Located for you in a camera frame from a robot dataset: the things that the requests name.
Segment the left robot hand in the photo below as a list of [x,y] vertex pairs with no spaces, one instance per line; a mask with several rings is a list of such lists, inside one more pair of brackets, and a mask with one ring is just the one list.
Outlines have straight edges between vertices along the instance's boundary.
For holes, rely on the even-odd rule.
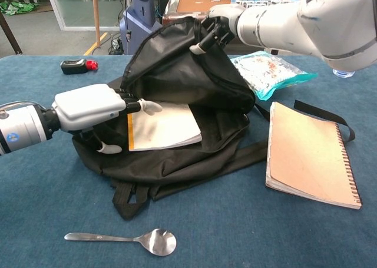
[[94,139],[95,150],[103,154],[118,154],[123,148],[107,144],[94,133],[94,126],[123,114],[144,112],[154,115],[163,110],[156,102],[137,98],[120,88],[94,84],[55,95],[52,109],[59,129],[66,133],[88,133]]

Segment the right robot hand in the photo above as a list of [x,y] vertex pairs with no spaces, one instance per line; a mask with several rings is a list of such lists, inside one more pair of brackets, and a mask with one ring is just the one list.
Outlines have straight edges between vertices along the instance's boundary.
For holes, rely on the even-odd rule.
[[190,47],[195,55],[205,54],[213,45],[224,48],[237,36],[237,23],[245,7],[238,4],[215,5],[210,8],[207,16],[200,22],[200,29],[205,36]]

